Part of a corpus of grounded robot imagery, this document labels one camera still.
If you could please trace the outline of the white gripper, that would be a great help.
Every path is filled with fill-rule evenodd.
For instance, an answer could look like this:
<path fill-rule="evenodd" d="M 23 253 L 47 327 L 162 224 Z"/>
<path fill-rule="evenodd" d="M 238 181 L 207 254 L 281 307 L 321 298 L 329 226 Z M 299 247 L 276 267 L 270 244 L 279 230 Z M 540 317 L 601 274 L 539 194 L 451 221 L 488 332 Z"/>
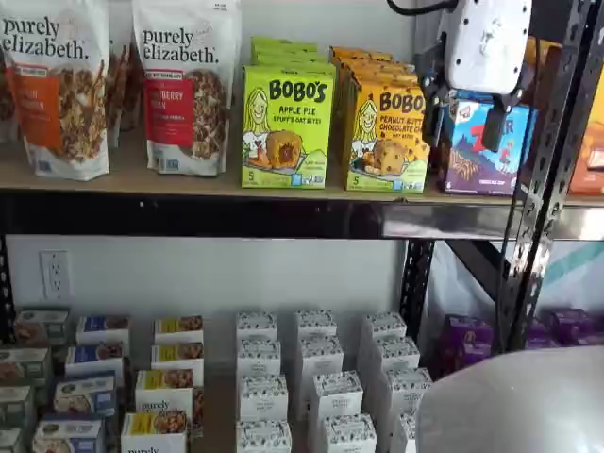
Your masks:
<path fill-rule="evenodd" d="M 507 116 L 522 97 L 522 88 L 515 86 L 524 60 L 530 17 L 528 0 L 459 1 L 442 16 L 447 85 L 454 90 L 511 92 L 493 95 L 481 137 L 488 150 L 499 148 Z M 423 141 L 438 144 L 448 88 L 441 82 L 422 82 L 421 88 L 426 101 Z"/>

